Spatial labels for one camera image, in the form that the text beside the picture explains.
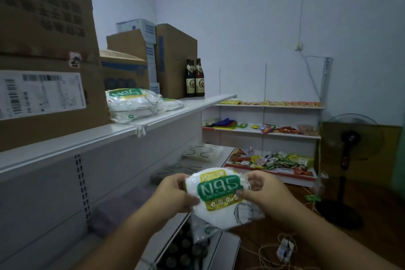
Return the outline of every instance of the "beer bottle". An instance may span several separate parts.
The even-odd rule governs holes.
[[[204,72],[200,58],[197,58],[196,64],[196,96],[205,96]]]
[[[194,61],[187,59],[187,68],[185,71],[185,86],[187,97],[194,97],[196,94],[196,80],[194,77]]]

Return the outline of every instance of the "n95 mask package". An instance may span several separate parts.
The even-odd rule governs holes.
[[[191,215],[195,243],[216,231],[264,217],[256,204],[236,195],[237,190],[250,189],[250,183],[231,169],[214,167],[194,173],[185,180],[185,187],[189,194],[200,199],[200,203],[192,207]]]

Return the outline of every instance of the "wall switch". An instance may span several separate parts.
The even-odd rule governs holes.
[[[304,47],[304,44],[299,43],[299,44],[297,44],[295,51],[302,51],[303,47]]]

